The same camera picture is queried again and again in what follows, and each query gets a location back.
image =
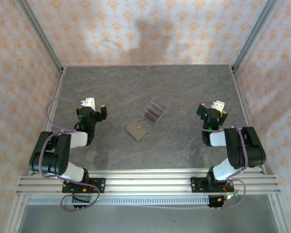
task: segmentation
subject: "patterned wallpaper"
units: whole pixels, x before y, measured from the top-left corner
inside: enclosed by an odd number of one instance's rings
[[[232,64],[267,0],[29,0],[63,66]]]
[[[0,233],[58,73],[16,0],[0,0]]]
[[[291,218],[291,0],[278,1],[237,78]]]

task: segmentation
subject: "clear plastic box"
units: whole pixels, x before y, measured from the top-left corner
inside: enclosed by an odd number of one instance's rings
[[[157,125],[159,121],[166,115],[168,106],[153,99],[143,109],[142,116],[153,125]]]

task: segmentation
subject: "orange floral pattern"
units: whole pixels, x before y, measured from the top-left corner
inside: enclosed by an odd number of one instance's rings
[[[266,2],[29,0],[63,66],[231,65]]]
[[[0,0],[0,233],[58,73],[15,0]]]
[[[291,0],[278,1],[237,78],[291,219]]]

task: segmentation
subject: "granite surface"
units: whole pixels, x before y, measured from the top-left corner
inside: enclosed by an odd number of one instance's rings
[[[226,149],[204,145],[201,131],[190,120],[191,110],[202,101],[226,103],[229,115],[224,127],[245,126],[227,65],[68,67],[60,97],[94,97],[98,110],[107,106],[107,120],[96,124],[92,144],[70,150],[70,161],[89,170],[202,168],[220,163]],[[141,116],[153,98],[169,106],[156,126]],[[76,107],[59,101],[54,122],[72,129],[78,122]],[[192,115],[202,126],[202,120]],[[149,130],[140,142],[125,130],[135,120]]]

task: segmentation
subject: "wall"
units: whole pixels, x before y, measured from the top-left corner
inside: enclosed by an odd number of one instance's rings
[[[16,0],[0,0],[0,232],[58,73]]]
[[[291,0],[278,1],[237,78],[291,218]]]
[[[232,64],[266,0],[29,0],[64,66]]]

